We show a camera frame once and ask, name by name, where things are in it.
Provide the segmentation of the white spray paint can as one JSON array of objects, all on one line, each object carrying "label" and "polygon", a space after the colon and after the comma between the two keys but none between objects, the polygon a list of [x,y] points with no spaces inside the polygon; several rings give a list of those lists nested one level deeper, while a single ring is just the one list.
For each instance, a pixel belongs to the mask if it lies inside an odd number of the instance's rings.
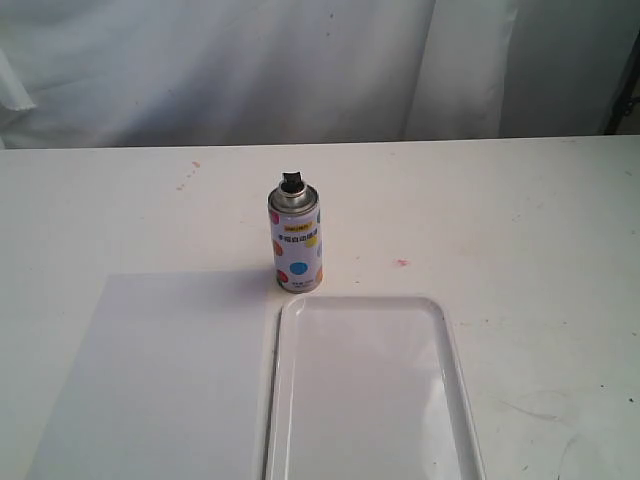
[{"label": "white spray paint can", "polygon": [[317,190],[300,172],[283,173],[267,199],[276,280],[286,291],[307,293],[323,279],[321,210]]}]

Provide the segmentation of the white plastic tray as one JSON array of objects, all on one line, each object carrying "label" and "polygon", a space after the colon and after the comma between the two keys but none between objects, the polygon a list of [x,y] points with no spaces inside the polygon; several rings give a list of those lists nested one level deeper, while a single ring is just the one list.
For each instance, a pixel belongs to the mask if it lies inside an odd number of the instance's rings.
[{"label": "white plastic tray", "polygon": [[481,479],[450,324],[420,296],[302,296],[280,312],[267,479]]}]

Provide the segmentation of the white paper sheet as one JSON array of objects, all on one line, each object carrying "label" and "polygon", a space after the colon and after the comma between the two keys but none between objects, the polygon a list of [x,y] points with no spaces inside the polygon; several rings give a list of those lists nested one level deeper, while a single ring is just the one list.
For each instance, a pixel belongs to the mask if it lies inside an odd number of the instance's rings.
[{"label": "white paper sheet", "polygon": [[111,276],[31,479],[257,479],[268,270]]}]

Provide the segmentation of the white backdrop cloth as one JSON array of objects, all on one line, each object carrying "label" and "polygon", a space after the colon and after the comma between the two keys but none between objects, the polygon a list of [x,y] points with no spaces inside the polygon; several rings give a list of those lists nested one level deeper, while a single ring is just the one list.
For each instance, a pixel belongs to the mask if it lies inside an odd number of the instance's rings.
[{"label": "white backdrop cloth", "polygon": [[7,149],[591,135],[635,1],[5,1]]}]

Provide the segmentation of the black stand in corner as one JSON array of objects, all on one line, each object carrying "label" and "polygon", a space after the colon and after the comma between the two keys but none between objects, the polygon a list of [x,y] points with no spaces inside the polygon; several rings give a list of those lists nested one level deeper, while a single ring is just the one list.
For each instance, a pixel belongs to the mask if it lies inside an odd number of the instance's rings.
[{"label": "black stand in corner", "polygon": [[614,102],[605,135],[639,134],[639,72],[631,73]]}]

